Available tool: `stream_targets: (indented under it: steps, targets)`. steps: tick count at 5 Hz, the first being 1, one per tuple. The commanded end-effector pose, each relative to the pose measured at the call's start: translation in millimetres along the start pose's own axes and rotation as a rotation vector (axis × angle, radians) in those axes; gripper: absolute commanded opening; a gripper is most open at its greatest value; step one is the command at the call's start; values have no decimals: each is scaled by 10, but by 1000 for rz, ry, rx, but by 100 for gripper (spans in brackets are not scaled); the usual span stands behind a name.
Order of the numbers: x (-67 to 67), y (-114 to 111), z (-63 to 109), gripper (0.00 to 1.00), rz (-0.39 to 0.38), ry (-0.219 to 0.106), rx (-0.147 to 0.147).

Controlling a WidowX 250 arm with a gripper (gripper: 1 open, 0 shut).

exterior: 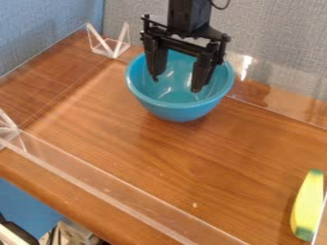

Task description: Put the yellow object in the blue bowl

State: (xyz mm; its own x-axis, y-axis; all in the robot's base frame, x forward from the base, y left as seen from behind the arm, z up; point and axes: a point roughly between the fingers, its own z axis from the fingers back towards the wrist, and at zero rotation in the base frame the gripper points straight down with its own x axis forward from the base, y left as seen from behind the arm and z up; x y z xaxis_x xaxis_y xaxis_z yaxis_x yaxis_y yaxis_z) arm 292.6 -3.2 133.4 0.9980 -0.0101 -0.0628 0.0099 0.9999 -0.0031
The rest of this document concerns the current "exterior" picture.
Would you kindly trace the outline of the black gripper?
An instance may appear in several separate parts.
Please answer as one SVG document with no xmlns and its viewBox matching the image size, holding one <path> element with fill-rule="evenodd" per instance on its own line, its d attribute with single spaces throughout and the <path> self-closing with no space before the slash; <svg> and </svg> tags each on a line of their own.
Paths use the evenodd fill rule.
<svg viewBox="0 0 327 245">
<path fill-rule="evenodd" d="M 141 16 L 141 41 L 146 68 L 153 81 L 165 70 L 166 51 L 200 56 L 193 63 L 192 92 L 209 83 L 216 64 L 224 61 L 225 44 L 230 38 L 210 27 L 212 9 L 222 10 L 212 0 L 168 0 L 166 16 L 145 13 Z"/>
</svg>

